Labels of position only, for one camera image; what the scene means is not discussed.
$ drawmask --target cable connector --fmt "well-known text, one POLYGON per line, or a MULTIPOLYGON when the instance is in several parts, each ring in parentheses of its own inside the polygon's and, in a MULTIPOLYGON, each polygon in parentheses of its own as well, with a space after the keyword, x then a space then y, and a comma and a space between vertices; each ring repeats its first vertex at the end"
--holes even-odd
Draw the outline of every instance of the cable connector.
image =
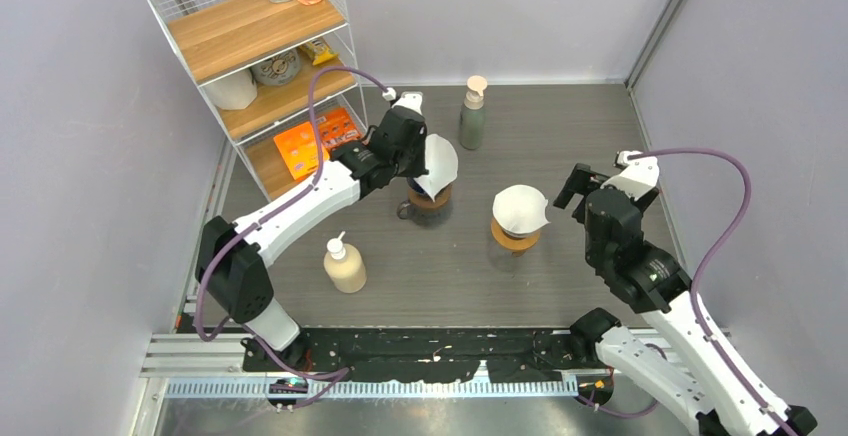
POLYGON ((385 99, 388 102, 392 102, 392 101, 396 100, 397 99, 397 91, 395 91, 395 88, 386 88, 386 90, 383 91, 383 99, 385 99))

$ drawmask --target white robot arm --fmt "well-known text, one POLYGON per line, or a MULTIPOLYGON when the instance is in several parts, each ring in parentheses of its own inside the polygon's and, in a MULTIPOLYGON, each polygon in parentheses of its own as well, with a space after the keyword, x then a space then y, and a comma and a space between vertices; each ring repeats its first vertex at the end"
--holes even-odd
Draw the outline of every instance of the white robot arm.
POLYGON ((422 102, 419 92, 403 93, 379 126, 369 128, 364 138, 332 151, 317 183, 308 178, 234 224, 220 216, 206 223, 198 255, 198 280, 238 231, 258 226, 220 263, 212 265, 215 267, 208 280, 209 293, 233 321, 261 336, 276 351, 284 350, 297 338, 300 327, 274 298, 267 268, 289 245, 329 215, 386 186, 395 177, 427 174, 427 126, 421 115, 422 102), (303 191, 307 194, 297 204, 279 211, 303 191), (279 214, 268 218, 275 212, 279 214))
POLYGON ((669 253, 645 241, 642 213, 659 194, 659 167, 653 157, 630 160, 634 154, 638 152, 619 153, 616 166, 622 171, 612 177, 576 165, 554 206, 564 209, 575 194, 583 196, 573 217, 586 230, 586 261, 614 295, 669 342, 694 380, 645 351, 617 319, 601 309, 578 320, 572 331, 594 345, 589 349, 598 360, 631 377, 668 407, 692 434, 788 434, 774 415, 795 434, 809 434, 816 427, 812 414, 806 408, 787 405, 754 374, 698 298, 713 333, 705 334, 692 306, 689 276, 669 253), (719 356, 713 341, 728 353, 767 406, 761 407, 752 398, 719 356))

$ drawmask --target cream-colored pump bottle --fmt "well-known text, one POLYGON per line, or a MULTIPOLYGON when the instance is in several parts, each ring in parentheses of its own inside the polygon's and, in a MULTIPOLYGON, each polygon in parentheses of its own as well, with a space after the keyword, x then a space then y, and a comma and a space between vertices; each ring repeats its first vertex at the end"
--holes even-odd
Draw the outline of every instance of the cream-colored pump bottle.
POLYGON ((365 263, 362 262, 358 249, 342 242, 344 234, 342 231, 338 238, 327 242, 324 270, 336 285, 336 289, 343 293, 355 293, 365 286, 365 263))

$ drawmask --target white paper filter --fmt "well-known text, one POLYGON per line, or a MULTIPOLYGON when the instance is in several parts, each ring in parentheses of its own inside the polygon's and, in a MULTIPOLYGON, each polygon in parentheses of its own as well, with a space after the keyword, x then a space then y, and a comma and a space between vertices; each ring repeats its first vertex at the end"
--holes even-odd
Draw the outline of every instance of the white paper filter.
POLYGON ((522 237, 548 224, 545 208, 548 200, 541 191, 524 184, 510 186, 495 196, 492 214, 510 236, 522 237))
POLYGON ((428 134, 424 140, 424 165, 429 174, 415 178, 415 182, 435 201, 439 191, 456 181, 459 157, 447 139, 428 134))

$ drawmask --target gray wooden tabletop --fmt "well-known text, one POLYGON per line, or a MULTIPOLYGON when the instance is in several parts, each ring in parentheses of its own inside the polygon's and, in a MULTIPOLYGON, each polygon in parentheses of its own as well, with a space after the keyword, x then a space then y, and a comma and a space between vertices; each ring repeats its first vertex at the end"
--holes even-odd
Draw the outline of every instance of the gray wooden tabletop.
MULTIPOLYGON (((269 270, 275 296, 302 325, 319 326, 568 326, 602 306, 626 324, 645 326, 612 296, 584 262, 583 227, 567 211, 548 207, 551 224, 519 258, 500 248, 489 223, 495 194, 527 184, 553 200, 575 163, 607 174, 615 153, 643 149, 636 115, 621 85, 491 86, 486 135, 477 151, 457 142, 463 87, 410 88, 424 93, 430 133, 459 153, 452 212, 443 224, 399 220, 406 182, 395 180, 340 211, 295 242, 269 270), (323 269, 327 240, 347 231, 366 263, 368 282, 356 294, 337 291, 323 269)), ((366 89, 371 123, 386 103, 366 89)), ((223 216, 266 204, 240 162, 223 216)), ((646 237, 673 251, 659 203, 647 212, 646 237)), ((211 301, 204 319, 223 316, 211 301)))

